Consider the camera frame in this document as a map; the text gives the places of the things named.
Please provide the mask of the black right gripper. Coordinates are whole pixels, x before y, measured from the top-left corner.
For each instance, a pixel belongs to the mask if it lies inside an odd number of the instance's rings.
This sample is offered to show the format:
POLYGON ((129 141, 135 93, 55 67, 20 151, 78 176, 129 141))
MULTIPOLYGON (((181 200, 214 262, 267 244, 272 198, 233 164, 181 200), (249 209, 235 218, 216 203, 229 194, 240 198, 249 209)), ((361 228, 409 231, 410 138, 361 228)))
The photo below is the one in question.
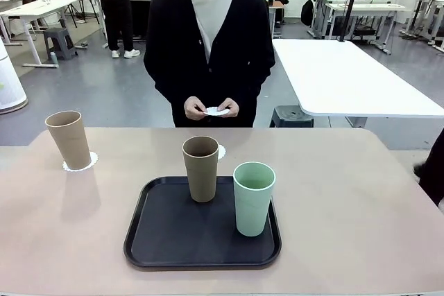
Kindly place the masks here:
POLYGON ((413 166, 419 185, 438 207, 444 198, 444 136, 438 136, 428 158, 413 166))

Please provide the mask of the pale green cup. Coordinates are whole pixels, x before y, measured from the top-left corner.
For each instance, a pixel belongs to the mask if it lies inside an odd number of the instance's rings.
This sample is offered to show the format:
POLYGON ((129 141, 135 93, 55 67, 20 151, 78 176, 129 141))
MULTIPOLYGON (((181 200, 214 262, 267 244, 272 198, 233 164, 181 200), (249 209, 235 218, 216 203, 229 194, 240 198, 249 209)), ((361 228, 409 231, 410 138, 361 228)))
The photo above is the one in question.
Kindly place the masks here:
POLYGON ((276 181, 275 171, 261 162, 245 162, 233 172, 237 230, 248 237, 260 235, 276 181))

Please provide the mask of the olive brown cup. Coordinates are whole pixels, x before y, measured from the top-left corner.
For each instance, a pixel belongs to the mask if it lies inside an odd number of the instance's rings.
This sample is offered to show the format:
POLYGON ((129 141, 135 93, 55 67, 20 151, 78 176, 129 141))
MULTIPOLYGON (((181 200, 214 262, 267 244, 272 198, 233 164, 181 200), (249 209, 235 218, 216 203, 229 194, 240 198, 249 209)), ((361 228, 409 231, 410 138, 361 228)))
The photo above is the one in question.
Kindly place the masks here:
POLYGON ((211 201, 216 194, 219 143, 212 137, 191 137, 183 143, 182 153, 192 199, 211 201))

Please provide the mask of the light tan cup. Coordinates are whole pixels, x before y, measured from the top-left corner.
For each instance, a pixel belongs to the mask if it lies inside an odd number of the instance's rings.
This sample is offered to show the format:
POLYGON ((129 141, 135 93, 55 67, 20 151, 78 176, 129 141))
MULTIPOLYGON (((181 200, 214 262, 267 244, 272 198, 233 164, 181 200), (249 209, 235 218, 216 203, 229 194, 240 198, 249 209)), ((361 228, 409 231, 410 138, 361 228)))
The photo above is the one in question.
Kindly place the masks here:
POLYGON ((77 171, 90 165, 92 158, 80 112, 57 112, 48 116, 45 124, 69 169, 77 171))

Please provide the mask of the person left forearm black sleeve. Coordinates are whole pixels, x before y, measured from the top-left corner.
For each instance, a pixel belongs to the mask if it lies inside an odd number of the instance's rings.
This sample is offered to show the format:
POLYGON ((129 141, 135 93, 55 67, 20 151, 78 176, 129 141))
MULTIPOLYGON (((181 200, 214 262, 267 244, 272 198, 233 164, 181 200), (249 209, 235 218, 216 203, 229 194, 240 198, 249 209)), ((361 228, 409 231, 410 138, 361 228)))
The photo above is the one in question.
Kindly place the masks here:
POLYGON ((271 74, 275 65, 275 57, 254 57, 242 60, 236 67, 233 100, 240 108, 253 105, 261 92, 261 87, 271 74))

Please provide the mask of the person right forearm black sleeve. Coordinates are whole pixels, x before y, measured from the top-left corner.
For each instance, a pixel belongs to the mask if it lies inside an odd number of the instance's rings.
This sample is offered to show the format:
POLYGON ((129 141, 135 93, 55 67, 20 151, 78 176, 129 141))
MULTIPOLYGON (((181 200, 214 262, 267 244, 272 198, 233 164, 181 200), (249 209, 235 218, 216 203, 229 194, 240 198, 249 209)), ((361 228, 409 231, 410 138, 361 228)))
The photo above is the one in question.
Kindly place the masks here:
POLYGON ((191 89, 181 71, 169 69, 157 60, 144 60, 149 76, 155 82, 156 90, 165 97, 172 106, 183 106, 191 97, 191 89))

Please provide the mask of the person left hand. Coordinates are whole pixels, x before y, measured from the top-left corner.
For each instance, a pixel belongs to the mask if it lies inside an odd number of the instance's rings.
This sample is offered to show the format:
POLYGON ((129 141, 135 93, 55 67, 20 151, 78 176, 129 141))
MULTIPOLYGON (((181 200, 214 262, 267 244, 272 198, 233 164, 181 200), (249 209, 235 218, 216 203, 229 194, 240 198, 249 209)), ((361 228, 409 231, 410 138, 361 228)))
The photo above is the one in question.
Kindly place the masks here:
POLYGON ((217 108, 218 112, 224 112, 223 118, 237 117, 239 113, 239 105, 231 98, 226 98, 217 108))

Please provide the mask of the person right hand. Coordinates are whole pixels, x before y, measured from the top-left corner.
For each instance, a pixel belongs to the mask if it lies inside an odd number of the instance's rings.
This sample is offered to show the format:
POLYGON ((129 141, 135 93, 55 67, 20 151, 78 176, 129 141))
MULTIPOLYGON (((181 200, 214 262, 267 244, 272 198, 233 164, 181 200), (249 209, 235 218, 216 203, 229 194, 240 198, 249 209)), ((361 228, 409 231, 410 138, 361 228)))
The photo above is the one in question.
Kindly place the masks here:
POLYGON ((190 96, 184 103, 185 116, 192 121, 204 119, 207 108, 202 104, 199 98, 190 96))

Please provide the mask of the large white table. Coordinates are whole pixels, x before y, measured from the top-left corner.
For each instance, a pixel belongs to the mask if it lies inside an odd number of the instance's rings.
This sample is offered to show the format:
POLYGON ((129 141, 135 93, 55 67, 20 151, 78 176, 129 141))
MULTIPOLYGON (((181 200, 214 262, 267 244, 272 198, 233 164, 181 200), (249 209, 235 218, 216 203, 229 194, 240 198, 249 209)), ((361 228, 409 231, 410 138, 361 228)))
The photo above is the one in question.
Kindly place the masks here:
POLYGON ((310 116, 444 119, 444 108, 351 42, 275 39, 273 46, 310 116))

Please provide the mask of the dark grey plastic stool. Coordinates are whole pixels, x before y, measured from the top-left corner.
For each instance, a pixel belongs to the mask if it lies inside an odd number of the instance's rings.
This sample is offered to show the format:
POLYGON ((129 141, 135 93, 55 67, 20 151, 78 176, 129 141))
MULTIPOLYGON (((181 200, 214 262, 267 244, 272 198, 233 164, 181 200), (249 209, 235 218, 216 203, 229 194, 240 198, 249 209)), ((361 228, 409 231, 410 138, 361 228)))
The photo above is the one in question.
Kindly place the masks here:
POLYGON ((279 105, 274 108, 270 128, 312 128, 314 118, 305 114, 299 105, 279 105))

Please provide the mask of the black backpack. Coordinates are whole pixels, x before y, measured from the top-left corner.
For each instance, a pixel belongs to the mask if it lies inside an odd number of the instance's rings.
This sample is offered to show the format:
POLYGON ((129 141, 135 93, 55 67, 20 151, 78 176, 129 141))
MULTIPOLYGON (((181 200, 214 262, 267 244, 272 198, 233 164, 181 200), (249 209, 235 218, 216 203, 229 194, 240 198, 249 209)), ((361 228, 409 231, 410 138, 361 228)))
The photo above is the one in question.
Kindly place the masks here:
POLYGON ((314 3, 312 0, 307 0, 301 8, 300 20, 308 27, 311 27, 314 17, 314 3))

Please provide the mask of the brown topped table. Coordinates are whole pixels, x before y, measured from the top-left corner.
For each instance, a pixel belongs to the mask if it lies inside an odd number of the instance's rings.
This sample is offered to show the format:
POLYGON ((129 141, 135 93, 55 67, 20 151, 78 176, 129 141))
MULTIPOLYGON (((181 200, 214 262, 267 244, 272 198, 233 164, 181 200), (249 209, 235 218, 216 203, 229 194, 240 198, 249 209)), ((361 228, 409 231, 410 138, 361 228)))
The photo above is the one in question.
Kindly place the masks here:
POLYGON ((275 15, 277 10, 283 10, 284 5, 280 1, 274 1, 272 5, 268 6, 269 11, 269 26, 270 26, 270 32, 271 37, 275 38, 275 15))

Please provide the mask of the black plastic tray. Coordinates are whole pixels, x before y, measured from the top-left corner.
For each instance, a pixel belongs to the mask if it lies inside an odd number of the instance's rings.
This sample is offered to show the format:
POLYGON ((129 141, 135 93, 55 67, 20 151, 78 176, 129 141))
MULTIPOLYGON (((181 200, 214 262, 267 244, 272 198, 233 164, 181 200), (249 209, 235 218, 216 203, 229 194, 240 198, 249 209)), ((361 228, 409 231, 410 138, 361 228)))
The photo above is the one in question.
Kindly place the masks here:
POLYGON ((236 227, 234 182, 219 176, 216 196, 195 202, 185 176, 151 180, 141 190, 123 252, 145 270, 256 270, 269 266, 282 241, 273 206, 264 231, 255 237, 236 227))

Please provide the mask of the person in black cardigan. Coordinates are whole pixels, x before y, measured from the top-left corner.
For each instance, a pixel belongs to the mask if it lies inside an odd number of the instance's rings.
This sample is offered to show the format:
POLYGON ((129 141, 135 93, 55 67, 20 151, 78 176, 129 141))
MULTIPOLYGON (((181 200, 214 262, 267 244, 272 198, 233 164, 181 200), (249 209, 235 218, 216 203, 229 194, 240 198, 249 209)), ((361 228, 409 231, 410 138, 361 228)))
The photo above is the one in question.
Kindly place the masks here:
MULTIPOLYGON (((233 99, 236 67, 242 60, 268 55, 275 57, 266 0, 152 0, 150 4, 144 60, 181 71, 191 96, 206 108, 233 99)), ((250 128, 257 111, 256 102, 239 108, 237 117, 192 121, 184 106, 170 106, 178 128, 250 128)))

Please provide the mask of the black draped table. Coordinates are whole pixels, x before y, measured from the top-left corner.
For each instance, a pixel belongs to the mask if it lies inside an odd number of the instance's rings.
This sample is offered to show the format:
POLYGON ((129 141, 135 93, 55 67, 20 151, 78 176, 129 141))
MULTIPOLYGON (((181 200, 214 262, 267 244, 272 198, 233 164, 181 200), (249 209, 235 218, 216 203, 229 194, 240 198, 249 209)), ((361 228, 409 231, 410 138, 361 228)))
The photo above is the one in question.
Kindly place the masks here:
POLYGON ((130 0, 130 4, 133 16, 133 39, 144 41, 151 0, 130 0))

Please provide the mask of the grey step stool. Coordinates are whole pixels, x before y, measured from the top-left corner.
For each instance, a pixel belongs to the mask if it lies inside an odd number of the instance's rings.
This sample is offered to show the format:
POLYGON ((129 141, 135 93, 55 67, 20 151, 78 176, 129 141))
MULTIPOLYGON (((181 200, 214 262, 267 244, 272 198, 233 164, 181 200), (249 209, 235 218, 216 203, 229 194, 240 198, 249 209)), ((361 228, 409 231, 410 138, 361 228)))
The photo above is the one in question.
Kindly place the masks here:
POLYGON ((48 59, 51 59, 52 53, 58 60, 70 60, 78 55, 67 28, 49 28, 43 36, 48 59))

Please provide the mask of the white cylindrical air purifier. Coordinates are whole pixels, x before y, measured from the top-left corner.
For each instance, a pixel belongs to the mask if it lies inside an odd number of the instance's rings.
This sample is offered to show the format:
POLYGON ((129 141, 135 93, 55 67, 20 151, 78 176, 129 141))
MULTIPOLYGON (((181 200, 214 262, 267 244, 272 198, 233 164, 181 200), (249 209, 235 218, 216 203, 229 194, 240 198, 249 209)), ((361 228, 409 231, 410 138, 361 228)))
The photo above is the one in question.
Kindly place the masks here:
POLYGON ((20 110, 28 98, 0 38, 0 114, 20 110))

